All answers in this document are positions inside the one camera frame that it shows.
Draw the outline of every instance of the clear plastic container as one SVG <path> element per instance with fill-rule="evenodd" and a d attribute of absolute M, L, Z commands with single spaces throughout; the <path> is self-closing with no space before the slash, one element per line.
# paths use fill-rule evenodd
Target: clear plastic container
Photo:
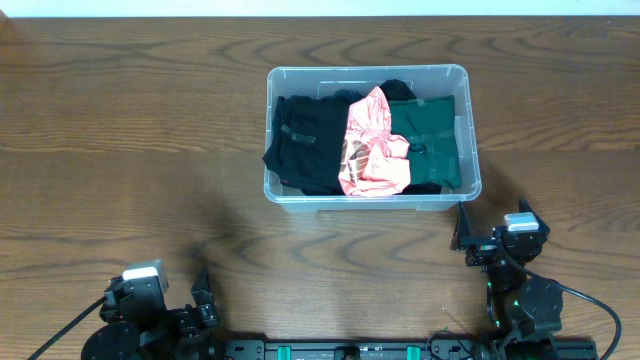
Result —
<path fill-rule="evenodd" d="M 267 134 L 265 150 L 271 146 L 272 117 L 278 96 L 306 95 L 314 99 L 337 90 L 359 91 L 366 96 L 389 79 L 404 81 L 418 98 L 454 95 L 455 137 L 458 144 L 462 186 L 443 187 L 438 195 L 393 195 L 384 197 L 306 196 L 300 190 L 282 186 L 277 174 L 264 169 L 264 194 L 287 211 L 348 209 L 446 210 L 458 201 L 480 195 L 482 180 L 478 164 L 476 135 L 471 112 L 469 76 L 460 65 L 362 66 L 362 67 L 278 67 L 267 77 Z"/>

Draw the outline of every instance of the wooden table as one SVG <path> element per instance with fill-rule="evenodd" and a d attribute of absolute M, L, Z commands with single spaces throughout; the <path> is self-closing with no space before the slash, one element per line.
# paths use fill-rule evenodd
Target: wooden table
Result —
<path fill-rule="evenodd" d="M 640 19 L 16 19 L 0 30 L 0 357 L 23 359 L 132 262 L 169 307 L 210 267 L 226 328 L 270 338 L 486 329 L 456 213 L 287 214 L 262 190 L 279 65 L 458 63 L 484 190 L 479 233 L 526 195 L 552 228 L 530 268 L 613 307 L 640 357 Z M 566 336 L 613 321 L 568 295 Z M 45 358 L 73 359 L 97 313 Z"/>

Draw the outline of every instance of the white wall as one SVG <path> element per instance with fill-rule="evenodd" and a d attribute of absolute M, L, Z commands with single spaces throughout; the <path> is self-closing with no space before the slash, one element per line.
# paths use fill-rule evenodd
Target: white wall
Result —
<path fill-rule="evenodd" d="M 9 17 L 640 15 L 640 0 L 2 0 Z"/>

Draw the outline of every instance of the pink shirt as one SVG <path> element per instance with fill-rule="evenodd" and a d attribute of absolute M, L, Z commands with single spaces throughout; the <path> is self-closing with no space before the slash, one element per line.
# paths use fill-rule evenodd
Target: pink shirt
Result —
<path fill-rule="evenodd" d="M 346 195 L 386 196 L 402 192 L 411 182 L 409 142 L 391 135 L 391 111 L 375 87 L 351 104 L 338 179 Z"/>

